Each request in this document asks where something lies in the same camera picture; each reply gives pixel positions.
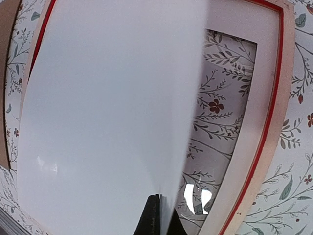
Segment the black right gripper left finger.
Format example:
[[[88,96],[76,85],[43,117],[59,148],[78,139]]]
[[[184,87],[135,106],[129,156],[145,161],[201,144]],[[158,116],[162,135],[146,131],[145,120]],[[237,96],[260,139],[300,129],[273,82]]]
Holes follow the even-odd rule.
[[[160,235],[159,194],[148,197],[133,235]]]

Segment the red wooden picture frame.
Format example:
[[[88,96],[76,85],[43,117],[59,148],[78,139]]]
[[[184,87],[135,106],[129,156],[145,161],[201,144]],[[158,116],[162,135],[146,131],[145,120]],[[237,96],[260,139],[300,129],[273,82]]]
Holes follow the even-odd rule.
[[[209,9],[212,0],[207,1],[207,19],[205,26],[209,18]],[[285,0],[246,0],[247,2],[271,9],[279,15],[279,39],[278,39],[278,51],[276,61],[275,79],[272,87],[272,94],[269,103],[268,114],[264,125],[263,133],[257,147],[255,157],[250,166],[248,176],[244,182],[244,185],[239,193],[239,196],[231,209],[227,219],[222,225],[217,235],[232,235],[236,232],[244,216],[246,215],[249,204],[254,198],[256,192],[261,185],[261,179],[265,176],[269,164],[273,158],[275,149],[278,144],[278,138],[280,130],[283,126],[284,116],[288,103],[288,92],[290,89],[291,81],[290,76],[292,74],[293,67],[293,54],[294,50],[291,45],[294,41],[294,22],[293,22],[293,6]],[[22,86],[22,100],[20,105],[20,118],[22,115],[23,102],[26,92],[26,87],[32,71],[32,67],[35,63],[35,54],[38,53],[41,42],[43,40],[45,26],[43,24],[44,15],[47,12],[48,4],[51,0],[45,3],[42,15],[39,18],[39,25],[36,28],[34,41],[31,47],[31,53],[27,61],[27,67],[25,72],[25,83]],[[204,35],[203,33],[203,46],[201,56],[201,73],[199,77],[199,84],[201,80],[202,68],[203,68],[203,49],[204,49]],[[213,227],[210,224],[210,219],[206,219],[202,232],[204,234],[212,234]]]

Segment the white mat board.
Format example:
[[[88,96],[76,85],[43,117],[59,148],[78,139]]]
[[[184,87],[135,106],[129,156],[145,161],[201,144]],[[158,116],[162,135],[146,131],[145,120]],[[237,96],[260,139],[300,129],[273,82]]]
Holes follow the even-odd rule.
[[[254,72],[239,137],[221,187],[206,217],[213,227],[212,234],[217,234],[239,196],[263,133],[276,72],[279,15],[244,0],[213,0],[205,26],[207,29],[257,44]],[[198,234],[205,220],[189,222],[180,219],[188,235]]]

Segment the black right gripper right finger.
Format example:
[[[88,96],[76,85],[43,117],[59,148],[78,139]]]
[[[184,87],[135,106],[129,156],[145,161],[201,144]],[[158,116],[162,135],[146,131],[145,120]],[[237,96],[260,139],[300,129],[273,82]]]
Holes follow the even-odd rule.
[[[172,218],[168,227],[167,235],[187,235],[176,209],[173,210]]]

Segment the red grey photo print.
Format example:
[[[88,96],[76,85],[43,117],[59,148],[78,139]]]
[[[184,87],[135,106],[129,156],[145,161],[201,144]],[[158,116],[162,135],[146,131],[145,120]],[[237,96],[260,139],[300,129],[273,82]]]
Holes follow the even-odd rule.
[[[201,73],[205,0],[52,0],[26,87],[20,207],[54,235],[168,230]]]

